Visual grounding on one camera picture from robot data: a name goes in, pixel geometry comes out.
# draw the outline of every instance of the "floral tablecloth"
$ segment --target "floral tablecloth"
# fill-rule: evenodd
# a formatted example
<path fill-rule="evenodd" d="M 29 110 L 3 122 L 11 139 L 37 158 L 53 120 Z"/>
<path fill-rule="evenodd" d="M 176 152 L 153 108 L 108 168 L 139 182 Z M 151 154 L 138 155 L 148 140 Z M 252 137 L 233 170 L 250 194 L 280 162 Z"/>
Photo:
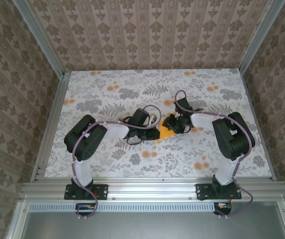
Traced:
<path fill-rule="evenodd" d="M 271 176 L 237 69 L 72 72 L 45 176 L 72 176 L 72 158 L 63 140 L 84 115 L 117 120 L 154 104 L 165 117 L 174 112 L 174 95 L 180 89 L 186 91 L 194 109 L 241 113 L 256 146 L 242 162 L 238 176 Z M 157 113 L 153 108 L 147 110 Z M 187 134 L 140 145 L 105 139 L 91 158 L 91 171 L 93 177 L 211 177 L 222 157 L 214 132 L 193 128 Z"/>

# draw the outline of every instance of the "patterned wallpaper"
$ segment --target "patterned wallpaper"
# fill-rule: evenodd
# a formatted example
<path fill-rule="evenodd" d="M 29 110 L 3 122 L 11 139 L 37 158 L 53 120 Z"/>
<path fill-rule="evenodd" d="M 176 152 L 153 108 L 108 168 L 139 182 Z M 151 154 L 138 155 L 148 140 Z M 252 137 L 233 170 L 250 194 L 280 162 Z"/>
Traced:
<path fill-rule="evenodd" d="M 279 180 L 285 180 L 285 4 L 245 80 Z"/>
<path fill-rule="evenodd" d="M 26 0 L 66 71 L 237 68 L 270 0 Z"/>
<path fill-rule="evenodd" d="M 58 79 L 11 0 L 0 0 L 0 238 L 30 180 Z"/>

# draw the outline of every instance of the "perforated metal strip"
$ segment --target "perforated metal strip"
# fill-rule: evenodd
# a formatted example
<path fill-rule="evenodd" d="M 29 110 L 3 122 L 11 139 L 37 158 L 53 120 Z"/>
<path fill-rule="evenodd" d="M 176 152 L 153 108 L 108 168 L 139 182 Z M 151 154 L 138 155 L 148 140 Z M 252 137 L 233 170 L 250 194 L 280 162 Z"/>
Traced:
<path fill-rule="evenodd" d="M 75 212 L 75 206 L 76 203 L 31 203 L 28 212 Z M 101 202 L 98 205 L 97 212 L 214 212 L 214 203 Z"/>

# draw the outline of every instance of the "yellow object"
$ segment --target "yellow object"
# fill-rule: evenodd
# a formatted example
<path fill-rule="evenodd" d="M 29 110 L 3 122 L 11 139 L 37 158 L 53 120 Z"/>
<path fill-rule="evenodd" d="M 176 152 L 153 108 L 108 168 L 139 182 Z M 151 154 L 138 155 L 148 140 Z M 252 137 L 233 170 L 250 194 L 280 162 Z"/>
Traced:
<path fill-rule="evenodd" d="M 164 127 L 164 126 L 163 126 L 164 120 L 165 120 L 167 117 L 169 117 L 169 116 L 170 116 L 170 115 L 166 115 L 166 117 L 161 120 L 160 126 L 159 126 L 159 128 L 158 128 L 158 130 L 160 131 L 160 138 L 159 138 L 159 139 L 156 139 L 154 142 L 158 142 L 158 141 L 161 140 L 161 139 L 169 138 L 169 137 L 175 135 L 175 133 L 174 133 L 172 130 L 169 130 L 167 127 Z"/>

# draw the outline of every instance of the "wall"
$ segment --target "wall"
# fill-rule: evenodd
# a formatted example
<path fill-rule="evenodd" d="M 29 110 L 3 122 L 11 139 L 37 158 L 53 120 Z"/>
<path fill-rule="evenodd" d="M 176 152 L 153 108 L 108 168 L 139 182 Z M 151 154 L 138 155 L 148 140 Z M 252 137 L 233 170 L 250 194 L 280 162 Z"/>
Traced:
<path fill-rule="evenodd" d="M 30 180 L 58 79 L 11 0 L 0 0 L 0 238 Z"/>
<path fill-rule="evenodd" d="M 66 71 L 236 68 L 269 0 L 27 0 Z"/>
<path fill-rule="evenodd" d="M 285 180 L 285 4 L 244 75 L 279 180 Z"/>

